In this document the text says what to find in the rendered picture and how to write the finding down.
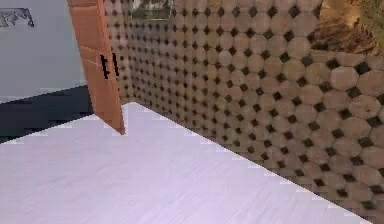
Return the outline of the orange room door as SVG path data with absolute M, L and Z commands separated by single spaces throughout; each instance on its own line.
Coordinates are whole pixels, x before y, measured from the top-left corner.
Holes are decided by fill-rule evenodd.
M 89 96 L 96 116 L 123 135 L 125 126 L 118 91 L 118 67 L 112 53 L 103 0 L 67 0 Z M 103 75 L 100 55 L 110 72 Z

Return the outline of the framed picture on tiled wall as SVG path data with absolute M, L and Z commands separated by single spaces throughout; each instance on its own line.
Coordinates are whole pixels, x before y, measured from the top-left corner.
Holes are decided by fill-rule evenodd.
M 144 20 L 167 20 L 174 0 L 133 0 L 131 17 Z

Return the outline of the brown landscape wall picture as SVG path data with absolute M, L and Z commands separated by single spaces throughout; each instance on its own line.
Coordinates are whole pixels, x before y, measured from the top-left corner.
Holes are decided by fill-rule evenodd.
M 384 0 L 322 0 L 312 48 L 384 56 Z

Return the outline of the grey framed wall picture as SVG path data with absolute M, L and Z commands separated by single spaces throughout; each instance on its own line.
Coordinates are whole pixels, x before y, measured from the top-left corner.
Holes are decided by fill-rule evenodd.
M 19 18 L 27 20 L 29 27 L 35 26 L 28 8 L 0 8 L 0 27 L 15 26 Z

